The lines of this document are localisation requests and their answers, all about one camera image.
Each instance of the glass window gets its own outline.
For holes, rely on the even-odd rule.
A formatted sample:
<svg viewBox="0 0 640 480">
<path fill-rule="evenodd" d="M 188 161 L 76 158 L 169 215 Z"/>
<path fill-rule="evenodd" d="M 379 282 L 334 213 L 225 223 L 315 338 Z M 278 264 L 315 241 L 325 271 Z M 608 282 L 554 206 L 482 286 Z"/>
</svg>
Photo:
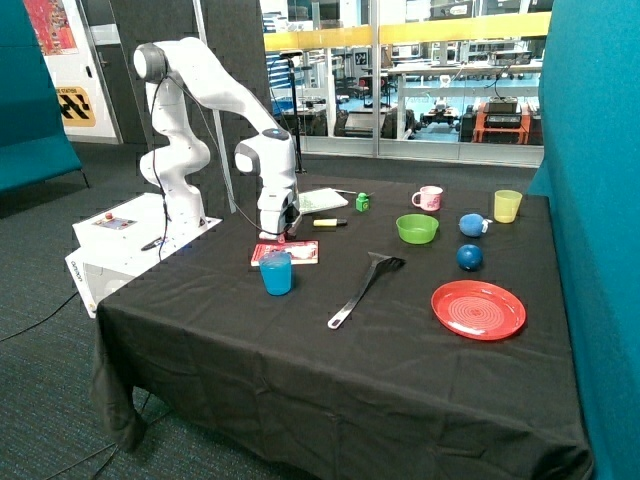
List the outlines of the glass window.
<svg viewBox="0 0 640 480">
<path fill-rule="evenodd" d="M 267 53 L 274 114 L 302 137 L 303 151 L 541 161 L 538 83 L 551 0 L 262 0 L 263 11 L 278 2 L 286 11 L 278 41 L 265 34 L 267 50 L 278 46 Z M 332 35 L 314 33 L 325 29 Z M 304 51 L 295 109 L 279 59 L 288 48 Z"/>
</svg>

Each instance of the pink mug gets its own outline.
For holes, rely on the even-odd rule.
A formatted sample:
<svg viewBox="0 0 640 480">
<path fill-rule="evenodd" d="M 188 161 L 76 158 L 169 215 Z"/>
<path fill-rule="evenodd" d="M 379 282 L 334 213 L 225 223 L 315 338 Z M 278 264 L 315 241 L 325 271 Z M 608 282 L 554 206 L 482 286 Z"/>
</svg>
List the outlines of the pink mug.
<svg viewBox="0 0 640 480">
<path fill-rule="evenodd" d="M 436 210 L 440 210 L 442 192 L 443 190 L 440 187 L 422 187 L 419 192 L 413 194 L 411 203 L 427 212 L 435 212 Z M 420 196 L 418 203 L 416 203 L 417 196 Z"/>
</svg>

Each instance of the yellow sign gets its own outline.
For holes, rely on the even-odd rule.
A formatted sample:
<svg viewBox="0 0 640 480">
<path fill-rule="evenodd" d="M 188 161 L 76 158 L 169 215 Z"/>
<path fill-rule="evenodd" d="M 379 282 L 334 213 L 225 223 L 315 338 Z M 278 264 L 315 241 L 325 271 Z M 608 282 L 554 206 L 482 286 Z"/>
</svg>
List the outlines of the yellow sign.
<svg viewBox="0 0 640 480">
<path fill-rule="evenodd" d="M 93 114 L 89 95 L 81 87 L 56 88 L 62 124 L 65 127 L 94 127 L 96 117 Z"/>
</svg>

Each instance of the orange machine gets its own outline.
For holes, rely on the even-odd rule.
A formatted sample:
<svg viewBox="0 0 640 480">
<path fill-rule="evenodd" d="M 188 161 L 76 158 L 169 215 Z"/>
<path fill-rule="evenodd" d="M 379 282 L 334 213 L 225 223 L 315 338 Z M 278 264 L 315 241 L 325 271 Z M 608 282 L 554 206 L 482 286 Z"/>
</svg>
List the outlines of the orange machine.
<svg viewBox="0 0 640 480">
<path fill-rule="evenodd" d="M 528 105 L 492 99 L 478 108 L 472 142 L 526 145 L 530 129 Z"/>
</svg>

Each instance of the red plate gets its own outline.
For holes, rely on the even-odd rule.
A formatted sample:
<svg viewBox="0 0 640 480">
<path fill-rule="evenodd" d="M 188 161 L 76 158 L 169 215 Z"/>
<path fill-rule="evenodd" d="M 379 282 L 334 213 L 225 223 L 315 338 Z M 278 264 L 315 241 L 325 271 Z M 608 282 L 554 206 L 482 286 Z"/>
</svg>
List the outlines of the red plate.
<svg viewBox="0 0 640 480">
<path fill-rule="evenodd" d="M 438 320 L 452 332 L 476 340 L 515 334 L 527 313 L 515 295 L 491 283 L 460 280 L 439 287 L 431 297 Z"/>
</svg>

